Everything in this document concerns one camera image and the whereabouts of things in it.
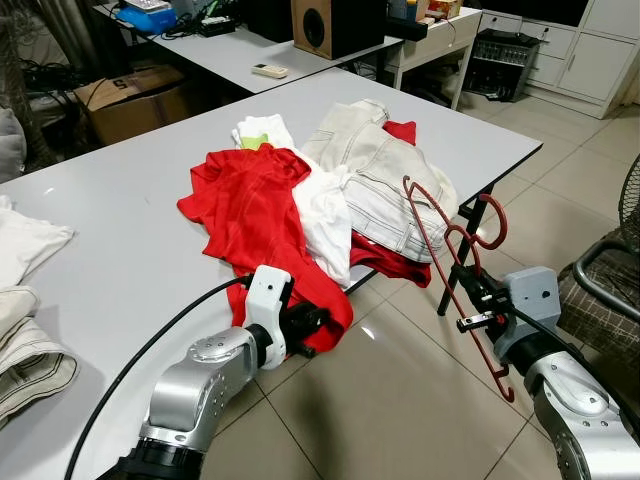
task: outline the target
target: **light denim jacket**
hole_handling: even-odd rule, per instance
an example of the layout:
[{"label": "light denim jacket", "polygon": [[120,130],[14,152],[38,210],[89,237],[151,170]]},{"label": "light denim jacket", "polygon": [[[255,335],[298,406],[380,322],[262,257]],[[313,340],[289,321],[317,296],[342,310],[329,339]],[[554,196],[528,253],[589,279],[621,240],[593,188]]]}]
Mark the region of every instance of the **light denim jacket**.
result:
[{"label": "light denim jacket", "polygon": [[[424,187],[449,217],[458,211],[456,192],[419,148],[382,129],[388,119],[384,105],[374,100],[335,104],[302,151],[325,170],[347,166],[343,192],[355,231],[411,260],[431,262],[402,178],[409,175]],[[414,199],[420,200],[420,219],[438,251],[444,245],[446,224],[419,192],[415,191]]]}]

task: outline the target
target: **red clothing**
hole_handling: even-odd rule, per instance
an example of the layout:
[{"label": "red clothing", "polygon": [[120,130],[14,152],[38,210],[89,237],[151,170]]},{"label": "red clothing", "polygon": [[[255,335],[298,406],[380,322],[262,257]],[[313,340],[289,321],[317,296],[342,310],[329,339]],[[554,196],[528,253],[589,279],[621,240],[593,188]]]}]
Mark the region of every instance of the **red clothing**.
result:
[{"label": "red clothing", "polygon": [[396,123],[389,120],[382,128],[394,137],[416,146],[416,122]]},{"label": "red clothing", "polygon": [[351,266],[366,265],[389,278],[406,278],[421,288],[431,281],[428,263],[418,263],[389,250],[364,235],[351,233]]},{"label": "red clothing", "polygon": [[[210,239],[203,253],[229,262],[236,275],[252,273],[260,264],[281,268],[295,280],[289,306],[306,300],[328,308],[329,324],[305,341],[323,352],[342,337],[353,310],[340,287],[307,253],[291,189],[310,171],[290,150],[268,144],[257,151],[209,153],[205,163],[191,169],[194,193],[178,201],[178,208],[207,229]],[[247,292],[234,285],[227,295],[233,325],[240,326]]]}]

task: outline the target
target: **table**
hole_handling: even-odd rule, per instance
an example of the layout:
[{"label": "table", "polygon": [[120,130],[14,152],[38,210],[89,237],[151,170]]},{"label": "table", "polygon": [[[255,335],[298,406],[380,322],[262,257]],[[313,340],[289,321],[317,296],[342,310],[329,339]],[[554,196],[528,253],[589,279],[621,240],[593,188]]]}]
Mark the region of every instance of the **table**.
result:
[{"label": "table", "polygon": [[[182,307],[232,278],[228,265],[200,253],[207,234],[175,206],[191,192],[189,168],[206,152],[231,147],[229,132],[246,115],[282,114],[302,144],[334,102],[364,97],[385,103],[396,121],[417,122],[417,144],[449,175],[461,203],[541,146],[330,69],[0,185],[19,212],[77,230],[25,283],[42,298],[38,324],[75,352],[81,366],[70,388],[30,406],[0,430],[0,478],[63,478],[85,421],[133,353]],[[87,438],[75,479],[95,478],[128,452],[159,375],[195,339],[230,321],[226,297],[215,296],[141,359]]]},{"label": "table", "polygon": [[464,49],[458,81],[451,100],[451,108],[455,110],[481,18],[482,10],[462,7],[459,16],[449,21],[441,20],[429,26],[429,33],[424,40],[405,42],[404,45],[395,49],[385,67],[395,75],[394,87],[400,89],[404,72]]},{"label": "table", "polygon": [[[114,5],[115,3],[109,3],[96,6],[94,9],[109,16]],[[126,22],[119,20],[116,22],[127,28],[132,27]],[[293,41],[275,43],[250,32],[245,27],[239,27],[233,33],[210,38],[192,35],[175,40],[165,40],[160,36],[152,36],[151,39],[157,45],[229,80],[252,94],[281,87],[372,53],[377,53],[378,64],[384,65],[387,49],[403,42],[399,38],[385,37],[384,43],[380,45],[327,60],[295,48]],[[275,79],[251,73],[251,67],[260,63],[286,67],[289,69],[289,75],[282,79]]]}]

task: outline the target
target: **green cloth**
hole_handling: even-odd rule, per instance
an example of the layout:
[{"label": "green cloth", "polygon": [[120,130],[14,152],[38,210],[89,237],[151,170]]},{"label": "green cloth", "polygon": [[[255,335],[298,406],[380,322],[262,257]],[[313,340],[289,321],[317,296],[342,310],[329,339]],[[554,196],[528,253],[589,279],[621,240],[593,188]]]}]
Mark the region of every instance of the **green cloth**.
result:
[{"label": "green cloth", "polygon": [[242,137],[242,148],[249,148],[251,150],[258,150],[263,143],[269,143],[269,136],[263,133],[259,137]]}]

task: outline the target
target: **tile floor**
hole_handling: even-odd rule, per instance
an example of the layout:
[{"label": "tile floor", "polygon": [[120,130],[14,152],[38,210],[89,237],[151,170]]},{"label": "tile floor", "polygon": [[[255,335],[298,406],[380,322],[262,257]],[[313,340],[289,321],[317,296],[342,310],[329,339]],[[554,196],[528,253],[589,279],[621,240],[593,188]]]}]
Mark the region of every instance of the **tile floor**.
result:
[{"label": "tile floor", "polygon": [[[596,120],[535,98],[465,94],[462,105],[544,141],[496,186],[510,233],[484,255],[490,272],[561,269],[616,226],[622,182],[640,153],[640,107]],[[482,228],[491,235],[495,224],[487,218]],[[512,373],[517,400],[507,404],[452,310],[437,317],[441,292],[436,278],[422,290],[380,275],[360,288],[351,296],[356,322],[335,350],[261,372],[234,399],[202,478],[559,479],[521,377]]]}]

